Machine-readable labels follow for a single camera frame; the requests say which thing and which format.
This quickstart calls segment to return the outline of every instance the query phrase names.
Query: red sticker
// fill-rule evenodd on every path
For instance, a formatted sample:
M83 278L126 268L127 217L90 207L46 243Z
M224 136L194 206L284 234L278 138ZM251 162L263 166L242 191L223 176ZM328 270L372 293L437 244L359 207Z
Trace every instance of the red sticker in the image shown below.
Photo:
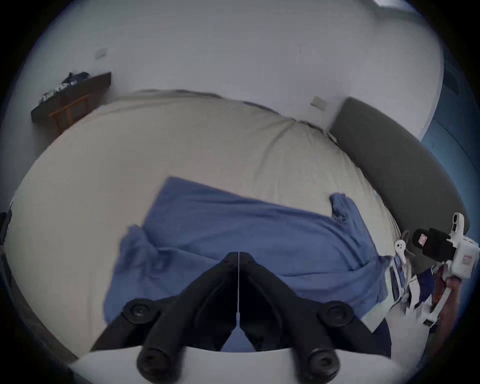
M472 262L473 256L464 255L462 259L462 264L470 265Z
M427 237L422 233L419 238L419 244L423 247L426 241L427 241Z

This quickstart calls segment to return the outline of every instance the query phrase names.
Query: person's hand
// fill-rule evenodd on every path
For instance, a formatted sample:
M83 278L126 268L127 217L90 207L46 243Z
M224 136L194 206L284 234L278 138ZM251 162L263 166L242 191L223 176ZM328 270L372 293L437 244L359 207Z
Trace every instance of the person's hand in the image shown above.
M460 307L460 294L462 291L462 280L456 276L449 277L446 281L443 281L442 274L444 271L444 265L441 265L435 274L435 287L432 293L433 307L437 305L438 301L445 292L445 288L449 287L452 291L448 296L444 307L439 314L439 324L436 330L436 342L433 347L433 354L440 349L442 344L448 338L453 330L455 321L458 317L458 309Z

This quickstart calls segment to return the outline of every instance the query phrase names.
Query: white plastic part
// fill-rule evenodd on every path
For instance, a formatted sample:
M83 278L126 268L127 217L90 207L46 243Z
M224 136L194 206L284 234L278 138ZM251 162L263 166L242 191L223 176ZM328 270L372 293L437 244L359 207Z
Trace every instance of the white plastic part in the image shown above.
M442 272L442 280L447 281L449 277L453 276L451 272L452 260L447 260L445 263L443 263L443 266L444 271Z
M445 288L444 294L440 301L435 305L433 311L432 306L427 303L422 303L417 308L417 322L420 324L424 324L428 327L432 327L438 320L438 315L440 314L441 310L443 309L448 297L450 296L451 288Z
M461 279L470 278L473 268L477 264L479 252L479 245L464 236L456 249L455 257L450 267L450 273Z
M452 218L452 230L450 232L450 239L448 240L455 248L463 239L463 229L465 226L465 219L459 212L455 212Z
M141 347L89 352L70 368L92 384L150 384L136 367ZM410 375L395 361L379 355L337 349L340 371L330 384L405 383ZM290 349L225 353L186 347L177 384L295 384Z
M410 305L405 308L405 314L413 312L415 306L420 301L420 284L417 280L417 276L414 276L412 280L408 283L408 288L410 289Z
M400 257L402 260L402 264L405 265L407 263L407 259L405 257L405 249L407 248L407 245L403 240L397 240L395 241L395 253Z

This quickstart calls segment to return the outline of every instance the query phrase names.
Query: bed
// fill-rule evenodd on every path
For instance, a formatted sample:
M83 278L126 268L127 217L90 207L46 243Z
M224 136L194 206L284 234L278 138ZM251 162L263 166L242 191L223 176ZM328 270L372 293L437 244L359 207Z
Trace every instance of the bed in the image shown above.
M403 135L404 146L392 151L413 148L420 168L437 179L395 189L398 180L388 169L411 164L380 164L388 152L369 136L375 130L394 143ZM211 94L141 91L121 97L68 129L25 176L12 200L5 240L12 275L45 327L81 356L106 326L103 302L119 241L129 225L142 224L168 176L326 216L332 214L329 195L345 193L385 256L395 254L394 242L405 229L448 230L454 211L465 215L468 229L449 177L398 124L347 99L330 132ZM413 180L413 173L408 168L398 177ZM427 188L428 196L432 182L448 193L434 204L422 197L415 214L405 212L406 194L418 196ZM432 263L417 258L417 270ZM387 299L362 318L371 330L394 304L388 273L385 281Z

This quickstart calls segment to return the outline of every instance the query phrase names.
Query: blue cloth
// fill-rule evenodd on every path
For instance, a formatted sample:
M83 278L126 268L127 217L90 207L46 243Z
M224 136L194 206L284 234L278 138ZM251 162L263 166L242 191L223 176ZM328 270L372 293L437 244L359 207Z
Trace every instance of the blue cloth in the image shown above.
M330 201L333 217L169 178L143 227L130 227L121 241L106 322L134 298L178 295L235 251L250 253L300 297L341 300L363 316L387 296L390 258L378 255L351 199Z
M417 280L420 285L419 303L423 303L433 293L435 287L435 276L429 268L425 272L417 274Z

